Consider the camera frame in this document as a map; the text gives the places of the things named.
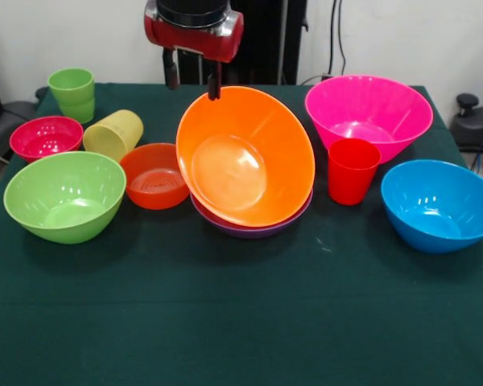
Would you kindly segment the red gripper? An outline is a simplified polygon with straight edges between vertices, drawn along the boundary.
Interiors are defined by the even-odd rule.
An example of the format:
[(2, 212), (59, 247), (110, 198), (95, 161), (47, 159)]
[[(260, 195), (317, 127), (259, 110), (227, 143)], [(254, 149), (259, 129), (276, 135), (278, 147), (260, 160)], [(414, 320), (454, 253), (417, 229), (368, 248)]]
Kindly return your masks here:
[(162, 19), (157, 10), (147, 7), (144, 14), (147, 38), (153, 44), (164, 47), (162, 59), (165, 85), (170, 90), (180, 86), (178, 67), (173, 59), (174, 49), (201, 54), (208, 62), (208, 98), (221, 97), (222, 64), (236, 56), (244, 31), (244, 16), (231, 10), (225, 20), (205, 29), (185, 29)]

